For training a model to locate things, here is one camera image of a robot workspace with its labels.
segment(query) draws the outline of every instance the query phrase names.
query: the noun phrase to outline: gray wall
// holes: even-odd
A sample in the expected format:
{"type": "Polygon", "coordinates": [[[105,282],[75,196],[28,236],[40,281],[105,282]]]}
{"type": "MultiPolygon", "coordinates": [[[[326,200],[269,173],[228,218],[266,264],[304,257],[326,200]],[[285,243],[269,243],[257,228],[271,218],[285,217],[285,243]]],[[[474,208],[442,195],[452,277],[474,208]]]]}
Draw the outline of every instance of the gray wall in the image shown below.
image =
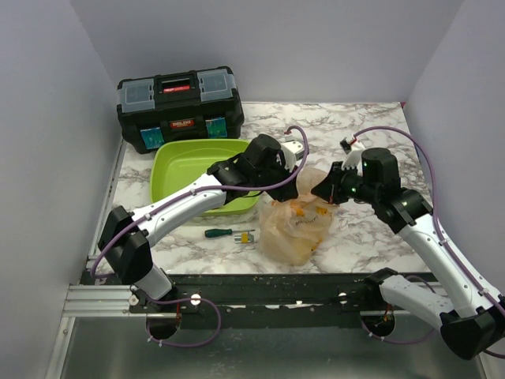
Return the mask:
{"type": "Polygon", "coordinates": [[[68,2],[2,2],[0,49],[0,377],[41,378],[117,151],[115,94],[68,2]]]}
{"type": "Polygon", "coordinates": [[[112,80],[226,64],[244,100],[405,100],[462,0],[71,0],[112,80]]]}
{"type": "Polygon", "coordinates": [[[505,291],[503,20],[503,0],[466,0],[407,101],[406,117],[436,163],[444,226],[505,291]]]}

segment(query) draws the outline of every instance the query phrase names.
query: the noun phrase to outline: red label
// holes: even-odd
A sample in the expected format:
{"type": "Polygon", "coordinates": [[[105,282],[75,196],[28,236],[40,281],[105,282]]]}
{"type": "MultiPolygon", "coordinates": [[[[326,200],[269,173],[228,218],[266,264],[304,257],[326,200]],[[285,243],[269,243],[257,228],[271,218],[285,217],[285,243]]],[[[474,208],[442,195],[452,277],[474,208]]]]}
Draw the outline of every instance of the red label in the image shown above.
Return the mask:
{"type": "Polygon", "coordinates": [[[178,129],[178,128],[186,128],[188,126],[193,126],[195,125],[195,120],[180,120],[180,121],[172,121],[170,123],[170,128],[172,129],[178,129]]]}
{"type": "Polygon", "coordinates": [[[191,89],[190,85],[179,85],[178,87],[165,88],[163,89],[163,93],[188,91],[189,89],[191,89]]]}

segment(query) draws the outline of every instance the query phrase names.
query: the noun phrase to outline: plastic bag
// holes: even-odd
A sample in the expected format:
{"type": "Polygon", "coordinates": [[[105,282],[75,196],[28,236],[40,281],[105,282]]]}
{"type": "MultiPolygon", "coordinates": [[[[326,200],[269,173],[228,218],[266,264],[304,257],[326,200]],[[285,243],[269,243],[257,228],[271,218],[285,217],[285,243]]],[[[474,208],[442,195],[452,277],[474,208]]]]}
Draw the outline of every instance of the plastic bag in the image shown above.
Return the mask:
{"type": "Polygon", "coordinates": [[[307,167],[297,177],[298,198],[272,201],[260,212],[260,248],[277,261],[304,265],[324,240],[338,205],[312,195],[327,173],[307,167]]]}

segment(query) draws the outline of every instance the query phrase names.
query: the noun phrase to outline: screwdriver handle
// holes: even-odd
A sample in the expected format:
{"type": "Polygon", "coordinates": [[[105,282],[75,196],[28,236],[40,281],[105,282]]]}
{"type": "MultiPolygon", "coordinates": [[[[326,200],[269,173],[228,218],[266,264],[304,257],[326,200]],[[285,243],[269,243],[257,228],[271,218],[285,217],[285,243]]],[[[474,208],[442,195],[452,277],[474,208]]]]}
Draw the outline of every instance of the screwdriver handle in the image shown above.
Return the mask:
{"type": "Polygon", "coordinates": [[[222,237],[224,235],[232,235],[234,231],[231,229],[208,229],[205,231],[205,237],[207,238],[215,238],[222,237]]]}

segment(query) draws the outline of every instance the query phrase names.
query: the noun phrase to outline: marble tabletop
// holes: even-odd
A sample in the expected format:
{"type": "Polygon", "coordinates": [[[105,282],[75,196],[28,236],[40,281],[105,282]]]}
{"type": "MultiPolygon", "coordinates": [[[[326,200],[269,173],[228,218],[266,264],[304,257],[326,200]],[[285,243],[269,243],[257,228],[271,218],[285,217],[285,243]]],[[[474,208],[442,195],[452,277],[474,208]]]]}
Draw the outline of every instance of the marble tabletop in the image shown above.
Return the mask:
{"type": "MultiPolygon", "coordinates": [[[[308,166],[327,171],[331,162],[342,160],[339,142],[370,126],[394,126],[408,131],[399,103],[284,104],[243,103],[245,122],[241,138],[251,140],[259,133],[281,137],[290,125],[304,127],[309,138],[308,166]]],[[[428,187],[412,144],[403,136],[374,131],[360,137],[365,147],[386,147],[397,157],[402,185],[420,191],[429,199],[428,187]]],[[[128,144],[113,203],[127,210],[150,204],[149,178],[154,153],[139,155],[128,144]]],[[[339,208],[330,233],[303,266],[291,266],[266,257],[258,243],[240,245],[233,238],[207,239],[211,227],[256,229],[260,237],[259,211],[270,201],[263,194],[250,212],[239,216],[199,217],[179,227],[151,249],[154,262],[168,273],[318,273],[374,272],[390,267],[399,272],[428,271],[424,262],[369,205],[349,201],[339,208]]],[[[98,272],[109,272],[104,261],[98,272]]]]}

